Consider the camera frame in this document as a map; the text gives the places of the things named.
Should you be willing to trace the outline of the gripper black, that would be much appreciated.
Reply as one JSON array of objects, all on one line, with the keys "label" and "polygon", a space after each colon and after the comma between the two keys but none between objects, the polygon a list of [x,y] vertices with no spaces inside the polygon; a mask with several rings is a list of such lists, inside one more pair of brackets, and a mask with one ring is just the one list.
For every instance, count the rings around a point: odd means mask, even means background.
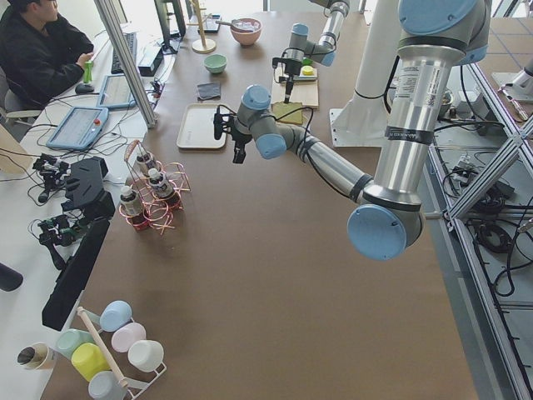
[{"label": "gripper black", "polygon": [[294,58],[283,58],[281,63],[283,64],[283,76],[285,82],[284,103],[289,103],[292,91],[292,82],[294,81],[295,77],[300,76],[301,61]]},{"label": "gripper black", "polygon": [[235,164],[243,164],[246,159],[245,147],[252,140],[252,135],[248,132],[246,127],[240,125],[236,116],[230,117],[228,126],[229,133],[232,136],[233,141],[236,143],[232,162]]}]

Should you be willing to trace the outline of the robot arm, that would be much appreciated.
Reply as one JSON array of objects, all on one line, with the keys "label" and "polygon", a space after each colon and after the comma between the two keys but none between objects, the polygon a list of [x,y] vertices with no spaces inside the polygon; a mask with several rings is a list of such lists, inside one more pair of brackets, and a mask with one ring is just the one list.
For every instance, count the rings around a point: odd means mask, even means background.
[{"label": "robot arm", "polygon": [[326,67],[333,64],[342,24],[351,10],[351,2],[345,0],[312,3],[320,5],[326,11],[326,22],[321,36],[313,42],[308,38],[309,27],[303,23],[295,23],[291,29],[288,47],[279,58],[272,59],[273,68],[282,65],[285,77],[284,103],[290,102],[295,77],[300,75],[305,58]]},{"label": "robot arm", "polygon": [[451,69],[486,55],[488,1],[380,1],[366,39],[352,99],[331,113],[337,146],[378,147],[374,175],[348,162],[308,128],[278,122],[271,95],[252,85],[236,112],[217,114],[216,133],[229,133],[234,160],[247,143],[265,159],[295,153],[341,195],[356,204],[347,221],[355,249],[383,261],[397,257],[421,235],[417,192]]}]

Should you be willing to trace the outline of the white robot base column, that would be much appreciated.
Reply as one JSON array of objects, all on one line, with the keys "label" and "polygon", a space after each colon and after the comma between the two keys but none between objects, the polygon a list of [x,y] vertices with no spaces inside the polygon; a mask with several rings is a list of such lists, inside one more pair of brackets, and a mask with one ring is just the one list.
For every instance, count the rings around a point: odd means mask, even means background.
[{"label": "white robot base column", "polygon": [[338,148],[380,147],[384,142],[385,100],[401,35],[398,5],[398,1],[376,4],[352,98],[343,108],[330,110],[332,143]]}]

